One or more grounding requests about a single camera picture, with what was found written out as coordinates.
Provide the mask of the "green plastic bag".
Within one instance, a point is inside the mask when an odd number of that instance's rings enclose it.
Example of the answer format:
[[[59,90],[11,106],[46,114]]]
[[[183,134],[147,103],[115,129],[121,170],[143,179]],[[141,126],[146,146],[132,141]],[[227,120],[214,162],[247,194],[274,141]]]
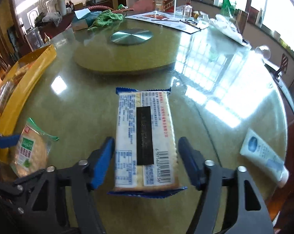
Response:
[[[231,3],[230,0],[223,0],[221,6],[221,15],[228,18],[233,18],[235,14],[235,3]]]

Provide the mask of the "yellow cardboard box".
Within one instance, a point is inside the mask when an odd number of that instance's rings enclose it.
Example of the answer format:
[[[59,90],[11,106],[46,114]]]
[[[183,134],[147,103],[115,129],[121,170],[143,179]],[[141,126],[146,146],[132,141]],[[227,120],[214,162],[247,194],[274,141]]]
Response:
[[[12,135],[27,98],[29,97],[36,83],[44,74],[46,68],[54,61],[56,56],[56,49],[52,44],[37,49],[22,57],[3,79],[2,84],[5,84],[7,81],[12,79],[21,65],[31,65],[29,70],[16,85],[8,100],[8,103],[6,104],[3,112],[0,114],[1,135]]]

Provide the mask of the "black phone stand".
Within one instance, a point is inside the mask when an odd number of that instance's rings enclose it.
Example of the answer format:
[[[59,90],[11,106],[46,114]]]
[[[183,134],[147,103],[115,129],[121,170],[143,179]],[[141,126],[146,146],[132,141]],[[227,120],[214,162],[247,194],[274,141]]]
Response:
[[[285,84],[285,82],[282,79],[282,76],[286,74],[287,68],[288,68],[289,59],[288,57],[283,53],[281,56],[281,63],[280,66],[275,65],[274,63],[270,62],[269,60],[264,62],[265,67],[271,74],[273,80],[283,93],[284,97],[286,98],[288,104],[290,105],[290,108],[292,112],[294,113],[294,101],[291,96],[291,93]]]

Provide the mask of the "brown sandwich cracker pack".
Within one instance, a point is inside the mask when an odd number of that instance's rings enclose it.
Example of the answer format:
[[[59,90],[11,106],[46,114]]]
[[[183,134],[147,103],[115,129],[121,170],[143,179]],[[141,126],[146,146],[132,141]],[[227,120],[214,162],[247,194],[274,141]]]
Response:
[[[15,88],[15,83],[10,79],[5,83],[5,85],[0,88],[0,118],[5,109],[5,106],[10,99],[11,94]]]

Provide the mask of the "white cream tube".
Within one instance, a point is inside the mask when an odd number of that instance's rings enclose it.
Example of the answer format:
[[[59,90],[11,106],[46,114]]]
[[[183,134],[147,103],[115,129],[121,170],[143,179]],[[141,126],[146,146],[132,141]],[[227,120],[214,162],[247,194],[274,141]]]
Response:
[[[251,128],[247,130],[240,155],[262,170],[278,187],[286,185],[290,173],[284,160]]]

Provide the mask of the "white liquor bottle red label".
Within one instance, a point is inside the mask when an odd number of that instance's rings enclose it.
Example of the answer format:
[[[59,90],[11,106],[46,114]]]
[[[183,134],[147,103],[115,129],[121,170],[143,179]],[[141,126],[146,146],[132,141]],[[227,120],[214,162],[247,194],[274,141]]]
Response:
[[[175,14],[177,0],[164,0],[163,9],[165,12]]]

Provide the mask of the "green cloth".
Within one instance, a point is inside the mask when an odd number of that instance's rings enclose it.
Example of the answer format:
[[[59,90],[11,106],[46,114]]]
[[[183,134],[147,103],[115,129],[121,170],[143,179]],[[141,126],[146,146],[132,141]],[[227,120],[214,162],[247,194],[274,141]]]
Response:
[[[111,10],[105,10],[95,18],[88,28],[89,31],[94,31],[98,28],[104,28],[112,25],[115,22],[123,21],[123,14],[113,13]]]

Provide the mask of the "small clear bottle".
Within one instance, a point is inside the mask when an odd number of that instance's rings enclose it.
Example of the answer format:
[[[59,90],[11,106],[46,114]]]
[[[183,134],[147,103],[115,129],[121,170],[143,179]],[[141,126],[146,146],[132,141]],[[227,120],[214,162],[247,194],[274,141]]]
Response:
[[[183,18],[189,19],[192,15],[192,6],[191,6],[191,0],[186,0],[186,4],[183,7]]]

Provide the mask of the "printed paper sheet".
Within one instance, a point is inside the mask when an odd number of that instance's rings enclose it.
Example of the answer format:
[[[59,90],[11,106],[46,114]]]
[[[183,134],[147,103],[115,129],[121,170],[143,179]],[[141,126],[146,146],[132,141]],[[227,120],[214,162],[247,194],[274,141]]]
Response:
[[[209,23],[202,20],[179,18],[173,14],[158,11],[128,15],[126,18],[162,25],[188,34],[193,34],[209,27]]]

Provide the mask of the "blue cracker pack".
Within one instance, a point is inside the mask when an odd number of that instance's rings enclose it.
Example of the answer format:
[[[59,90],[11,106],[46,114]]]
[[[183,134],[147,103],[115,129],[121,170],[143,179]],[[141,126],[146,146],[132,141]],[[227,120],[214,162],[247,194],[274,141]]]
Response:
[[[117,87],[115,195],[164,199],[186,190],[169,106],[170,89]]]

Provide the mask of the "teal tissue box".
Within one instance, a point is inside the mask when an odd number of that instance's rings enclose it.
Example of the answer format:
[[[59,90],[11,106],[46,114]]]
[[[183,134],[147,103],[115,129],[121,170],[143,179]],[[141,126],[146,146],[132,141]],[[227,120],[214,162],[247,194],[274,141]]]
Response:
[[[71,28],[74,32],[91,27],[100,12],[92,12],[90,9],[81,9],[74,12]]]

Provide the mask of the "overturned clear glass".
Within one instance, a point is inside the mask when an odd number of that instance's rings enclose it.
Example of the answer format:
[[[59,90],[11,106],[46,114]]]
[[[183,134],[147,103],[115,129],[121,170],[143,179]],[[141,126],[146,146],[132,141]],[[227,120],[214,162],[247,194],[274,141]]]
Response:
[[[261,55],[263,60],[269,60],[271,57],[271,50],[267,45],[260,45],[256,47],[255,53]]]

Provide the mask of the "white plastic bag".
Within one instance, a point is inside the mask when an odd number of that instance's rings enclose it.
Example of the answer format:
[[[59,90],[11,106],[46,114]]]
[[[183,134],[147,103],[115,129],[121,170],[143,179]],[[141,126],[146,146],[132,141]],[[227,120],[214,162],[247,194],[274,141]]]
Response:
[[[234,40],[238,44],[251,48],[248,41],[243,39],[243,36],[238,31],[234,23],[232,23],[228,18],[222,16],[221,14],[216,14],[215,18],[209,19],[210,25],[219,30],[222,34]]]

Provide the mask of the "pink plastic chair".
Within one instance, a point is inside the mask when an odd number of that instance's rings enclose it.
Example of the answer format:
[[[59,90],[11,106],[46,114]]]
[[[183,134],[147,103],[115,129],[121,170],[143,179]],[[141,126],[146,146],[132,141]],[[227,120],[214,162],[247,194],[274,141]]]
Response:
[[[132,6],[135,12],[144,13],[154,10],[154,0],[138,0]]]

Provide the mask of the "green round cracker pack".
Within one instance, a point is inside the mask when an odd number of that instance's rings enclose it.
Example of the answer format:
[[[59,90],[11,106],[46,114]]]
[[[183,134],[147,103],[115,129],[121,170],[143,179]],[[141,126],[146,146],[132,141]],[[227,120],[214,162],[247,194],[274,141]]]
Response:
[[[59,137],[46,133],[28,118],[14,150],[16,175],[24,177],[46,168],[52,143],[58,140]]]

